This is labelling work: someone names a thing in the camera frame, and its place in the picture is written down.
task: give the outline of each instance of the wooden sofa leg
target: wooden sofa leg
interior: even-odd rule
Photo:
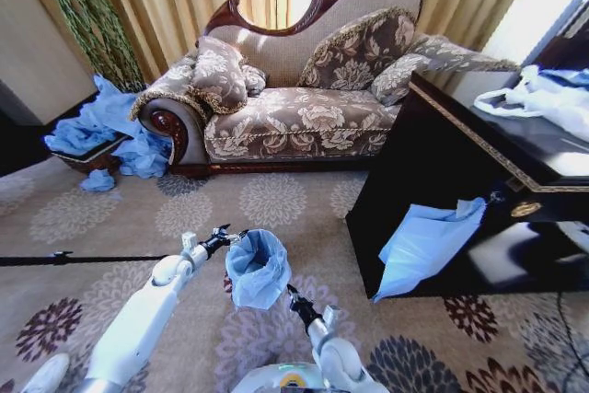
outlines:
[[[183,175],[192,179],[205,179],[212,175],[209,165],[171,165],[168,171],[170,174]]]

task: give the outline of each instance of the blue cloth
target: blue cloth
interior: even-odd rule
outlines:
[[[291,279],[283,243],[267,230],[250,230],[225,255],[227,274],[238,307],[268,310]]]
[[[385,271],[373,301],[410,292],[442,270],[479,228],[486,207],[482,198],[458,200],[455,211],[412,204],[378,255]]]
[[[95,169],[80,183],[80,188],[88,192],[104,192],[114,188],[114,178],[106,169]]]
[[[589,90],[589,68],[585,68],[582,71],[572,69],[543,69],[539,73],[564,87],[584,87]]]
[[[148,132],[139,121],[127,119],[136,94],[121,93],[101,75],[94,75],[94,83],[96,100],[84,105],[79,117],[60,121],[53,134],[45,137],[45,144],[52,151],[79,156],[124,133],[132,139],[112,153],[121,158],[121,174],[142,179],[164,175],[171,142]]]

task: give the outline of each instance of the floral carpet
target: floral carpet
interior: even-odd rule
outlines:
[[[179,250],[186,230],[205,238],[224,223],[266,228],[288,250],[292,284],[318,308],[343,309],[339,334],[391,392],[589,391],[587,293],[366,299],[343,220],[365,173],[118,176],[101,194],[79,190],[81,179],[56,158],[1,178],[0,253],[162,255]],[[286,296],[269,311],[235,309],[224,259],[213,256],[181,293],[127,391],[225,393],[254,367],[312,361]],[[3,268],[0,392],[19,391],[57,353],[70,355],[60,390],[72,391],[92,345],[153,265]]]

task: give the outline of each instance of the blue bag in gripper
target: blue bag in gripper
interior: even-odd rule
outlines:
[[[231,297],[238,307],[268,310],[291,279],[283,243],[267,230],[250,230],[225,256]]]

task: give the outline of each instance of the gold knob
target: gold knob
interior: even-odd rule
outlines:
[[[539,202],[520,202],[517,206],[515,206],[515,208],[513,208],[512,217],[521,218],[522,216],[528,216],[533,214],[541,207],[542,204]]]

